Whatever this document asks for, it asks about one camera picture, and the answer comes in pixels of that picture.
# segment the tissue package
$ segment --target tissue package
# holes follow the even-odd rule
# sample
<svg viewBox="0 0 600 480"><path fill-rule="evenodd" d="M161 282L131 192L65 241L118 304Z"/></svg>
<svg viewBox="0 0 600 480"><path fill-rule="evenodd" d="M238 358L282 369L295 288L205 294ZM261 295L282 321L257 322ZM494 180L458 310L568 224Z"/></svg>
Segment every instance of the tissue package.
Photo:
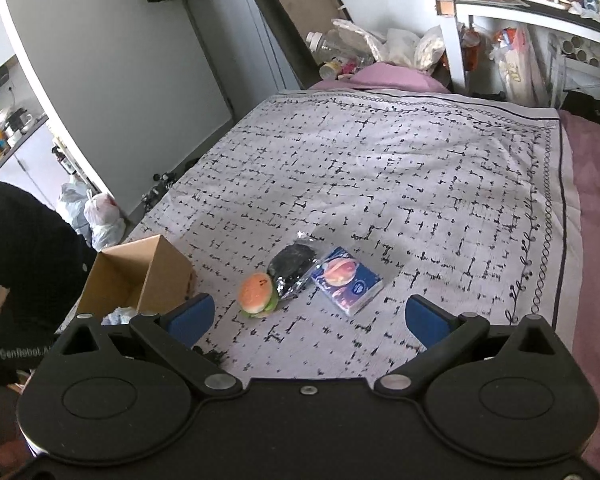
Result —
<svg viewBox="0 0 600 480"><path fill-rule="evenodd" d="M325 259L312 279L347 316L353 316L382 290L382 278L342 247Z"/></svg>

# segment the silver bolt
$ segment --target silver bolt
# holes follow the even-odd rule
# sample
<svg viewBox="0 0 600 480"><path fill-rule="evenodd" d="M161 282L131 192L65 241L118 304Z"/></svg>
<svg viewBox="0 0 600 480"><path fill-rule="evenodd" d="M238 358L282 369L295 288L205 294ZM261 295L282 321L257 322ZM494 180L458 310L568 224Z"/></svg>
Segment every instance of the silver bolt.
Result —
<svg viewBox="0 0 600 480"><path fill-rule="evenodd" d="M318 393L318 388L315 386L303 386L300 388L300 393L303 395L315 395Z"/></svg>
<svg viewBox="0 0 600 480"><path fill-rule="evenodd" d="M212 390L228 390L236 383L234 376L229 374L214 374L209 375L205 379L205 386Z"/></svg>
<svg viewBox="0 0 600 480"><path fill-rule="evenodd" d="M411 386L411 379L405 375L391 374L380 379L380 384L387 390L406 390Z"/></svg>

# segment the pink blanket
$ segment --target pink blanket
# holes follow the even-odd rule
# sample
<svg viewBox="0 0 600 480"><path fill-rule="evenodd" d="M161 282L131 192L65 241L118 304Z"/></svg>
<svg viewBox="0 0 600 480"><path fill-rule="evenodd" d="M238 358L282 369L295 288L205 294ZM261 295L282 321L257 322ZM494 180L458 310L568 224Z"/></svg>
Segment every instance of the pink blanket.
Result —
<svg viewBox="0 0 600 480"><path fill-rule="evenodd" d="M409 68L376 63L348 81L322 81L312 89L448 91L435 79ZM561 112L573 152L574 183L580 195L584 270L573 355L600 400L600 126ZM600 423L584 458L600 471Z"/></svg>

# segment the patterned bedsheet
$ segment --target patterned bedsheet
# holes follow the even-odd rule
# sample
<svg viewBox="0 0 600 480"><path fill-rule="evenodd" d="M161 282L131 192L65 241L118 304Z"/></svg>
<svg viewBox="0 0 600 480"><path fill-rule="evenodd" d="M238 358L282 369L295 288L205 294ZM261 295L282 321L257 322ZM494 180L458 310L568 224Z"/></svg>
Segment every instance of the patterned bedsheet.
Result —
<svg viewBox="0 0 600 480"><path fill-rule="evenodd" d="M352 319L308 285L248 319L240 282L297 231L354 252L384 290ZM400 91L288 92L259 105L144 218L216 302L201 341L250 377L375 379L422 350L421 294L495 323L537 312L570 346L582 280L571 152L554 110Z"/></svg>

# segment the cardboard box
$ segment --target cardboard box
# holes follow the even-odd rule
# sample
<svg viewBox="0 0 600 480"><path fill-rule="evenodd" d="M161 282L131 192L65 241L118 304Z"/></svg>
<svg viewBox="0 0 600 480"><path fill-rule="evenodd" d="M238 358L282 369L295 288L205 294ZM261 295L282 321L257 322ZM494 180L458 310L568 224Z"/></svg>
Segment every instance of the cardboard box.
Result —
<svg viewBox="0 0 600 480"><path fill-rule="evenodd" d="M191 262L162 235L103 250L96 257L77 314L103 318L117 307L165 314L186 300Z"/></svg>

